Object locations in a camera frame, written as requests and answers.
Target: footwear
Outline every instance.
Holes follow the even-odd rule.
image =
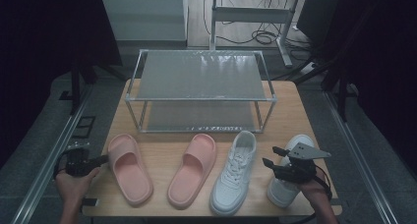
[[[285,149],[291,150],[298,142],[302,142],[306,145],[314,147],[313,140],[306,135],[297,135],[292,138]],[[288,156],[285,156],[279,162],[279,166],[288,166],[290,163]],[[286,182],[283,180],[272,177],[268,185],[267,196],[273,204],[279,207],[287,207],[294,201],[294,198],[300,193],[297,186],[293,183]]]
[[[178,209],[190,206],[199,194],[217,157],[214,139],[206,134],[193,137],[182,164],[168,188],[168,201]]]
[[[132,206],[143,203],[153,192],[138,143],[130,135],[116,136],[108,145],[108,163],[123,196]]]
[[[257,141],[246,131],[239,133],[229,150],[228,160],[210,196],[210,208],[217,215],[231,216],[242,206],[248,193]]]

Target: wooden table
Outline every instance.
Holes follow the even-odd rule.
[[[264,89],[268,89],[267,82],[263,82]],[[107,164],[101,166],[100,174],[94,179],[89,189],[88,197],[98,198],[98,205],[85,206],[86,216],[214,216],[209,208],[209,196],[213,184],[220,174],[226,161],[227,153],[237,134],[212,133],[209,134],[216,141],[218,155],[216,162],[199,195],[193,204],[185,210],[177,210],[167,199],[167,190],[177,169],[181,164],[182,154],[195,133],[182,134],[140,134],[134,125],[125,103],[127,82],[120,98],[102,154],[107,153],[107,146],[111,139],[119,134],[130,134],[139,143],[142,158],[153,182],[152,196],[141,206],[132,207],[124,199],[116,180]],[[268,200],[267,188],[273,174],[265,167],[262,158],[279,162],[277,154],[272,153],[273,146],[285,147],[288,141],[298,135],[305,134],[316,138],[307,118],[303,103],[297,88],[292,82],[272,82],[278,101],[272,111],[269,122],[262,134],[255,134],[257,138],[257,156],[252,171],[252,180],[248,195],[235,216],[284,216],[310,215],[313,209],[302,194],[287,208],[275,206]],[[316,164],[327,170],[322,159]],[[341,206],[334,205],[336,215],[341,213]]]

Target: white wall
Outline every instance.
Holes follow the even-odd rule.
[[[187,39],[187,0],[102,1],[117,41]]]

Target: white sneaker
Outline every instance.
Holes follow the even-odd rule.
[[[242,206],[248,193],[256,149],[257,140],[252,133],[242,131],[236,136],[223,171],[211,191],[210,207],[217,215],[231,216]]]
[[[285,149],[291,150],[298,142],[314,147],[313,140],[306,135],[297,135],[292,138]],[[288,166],[290,163],[288,156],[285,156],[279,162],[279,166]],[[279,207],[287,207],[294,201],[294,198],[300,193],[297,186],[293,183],[272,177],[268,186],[267,196],[273,204]]]

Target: pink slipper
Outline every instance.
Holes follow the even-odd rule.
[[[178,209],[193,203],[214,165],[217,149],[214,140],[206,134],[193,137],[184,152],[180,168],[168,189],[169,202]]]
[[[116,136],[108,145],[108,163],[129,204],[139,205],[150,197],[153,186],[134,138]]]

